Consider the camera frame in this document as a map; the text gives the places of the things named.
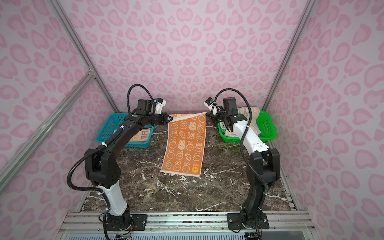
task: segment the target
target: plastic basket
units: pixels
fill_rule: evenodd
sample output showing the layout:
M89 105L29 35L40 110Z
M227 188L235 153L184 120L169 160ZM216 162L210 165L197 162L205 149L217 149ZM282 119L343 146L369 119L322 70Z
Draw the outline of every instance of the plastic basket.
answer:
M127 116L127 113L112 113L104 125L101 127L99 133L96 136L96 142L104 142L107 140L112 134L113 131L119 128L119 123L124 121L124 118ZM125 147L140 147L147 148L149 147L149 142L151 140L153 134L153 127L149 132L148 140L146 142L128 142Z
M271 117L268 113L260 111L259 117L256 119L256 124L259 127L261 133L258 135L260 140L266 142L267 140L274 139L276 137L276 130L273 126ZM220 124L218 125L218 132L223 138L224 142L240 142L238 137L227 137L223 134Z

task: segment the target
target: side wall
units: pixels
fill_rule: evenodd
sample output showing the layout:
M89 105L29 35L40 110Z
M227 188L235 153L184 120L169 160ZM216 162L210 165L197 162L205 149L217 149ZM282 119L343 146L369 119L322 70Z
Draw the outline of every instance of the side wall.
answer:
M1 172L87 69L44 0L1 2L0 29Z
M84 156L112 109L91 82L0 196L1 239L54 239L66 214L76 210L84 192L68 188L66 177ZM87 186L84 164L73 182Z
M206 110L204 100L229 87L262 107L305 3L61 1L120 111L141 83L179 113ZM142 97L133 91L132 108Z
M322 239L384 238L384 2L319 2L268 112Z

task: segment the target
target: brown marble surface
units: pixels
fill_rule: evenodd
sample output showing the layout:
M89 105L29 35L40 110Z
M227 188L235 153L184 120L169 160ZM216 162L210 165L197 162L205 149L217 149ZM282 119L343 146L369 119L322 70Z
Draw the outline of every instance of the brown marble surface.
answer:
M168 126L156 126L149 148L125 148L117 162L120 188L131 211L239 211L249 182L239 143L226 143L207 120L207 136L200 177L160 172ZM91 192L83 211L104 211L105 202ZM281 181L268 192L264 211L290 210Z

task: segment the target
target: black mounting plate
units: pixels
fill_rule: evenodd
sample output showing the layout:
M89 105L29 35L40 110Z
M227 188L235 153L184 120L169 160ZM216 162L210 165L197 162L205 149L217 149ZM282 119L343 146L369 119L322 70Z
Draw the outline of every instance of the black mounting plate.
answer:
M247 229L242 224L242 219L241 219L240 213L227 214L227 223L228 223L228 228L232 229L234 231L237 231L240 228L241 229ZM259 224L260 224L262 229L269 229L269 223L268 223L268 219L266 218L265 213L263 213L262 219L261 219L261 221L259 221Z
M145 226L147 225L147 214L132 214L131 216L132 220L135 222L133 231L144 231ZM109 223L107 224L107 231L120 231L120 229L112 223Z

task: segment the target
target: metal pole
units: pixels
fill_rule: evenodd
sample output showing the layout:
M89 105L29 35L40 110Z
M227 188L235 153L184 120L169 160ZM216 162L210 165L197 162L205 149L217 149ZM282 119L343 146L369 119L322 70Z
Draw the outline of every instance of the metal pole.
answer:
M44 142L45 138L60 122L68 109L77 100L78 96L82 94L84 89L88 86L95 75L92 71L88 72L86 76L76 85L71 93L65 97L60 105L48 117L45 122L36 130L35 134L25 143L24 148L10 159L9 164L5 167L4 171L0 173L0 194L6 189L8 184L17 175L17 173L26 164L30 156L39 148Z
M273 84L272 84L272 86L269 89L269 92L267 94L265 103L264 103L263 108L262 108L263 111L267 111L268 106L272 101L272 98L273 98L273 95L276 91L276 88L279 85L279 83L280 83L280 81L284 75L285 69L287 68L287 66L289 64L289 61L290 61L290 59L291 59L291 57L295 51L296 46L300 42L300 38L303 35L304 30L307 27L309 20L311 19L312 13L313 13L316 5L317 5L317 2L318 2L318 0L308 0L306 5L305 5L303 14L301 15L299 23L295 29L292 40L289 43L289 46L288 46L288 49L284 55L283 61L281 62L281 65L277 71L276 77L273 80Z
M88 66L89 70L92 70L96 74L96 81L101 91L103 92L104 96L108 100L109 104L113 108L113 111L115 111L116 113L119 113L118 106L116 105L115 101L113 100L112 96L109 94L109 91L107 90L106 86L101 80L101 77L97 72L97 69L93 65L91 58L89 57L87 51L85 50L83 44L81 43L80 38L76 34L67 14L63 9L63 6L60 4L59 0L48 0L48 3L51 5L52 10L55 12L58 20L60 21L61 25L67 32L69 38L73 42L75 48L77 49L79 55L81 56L85 64Z

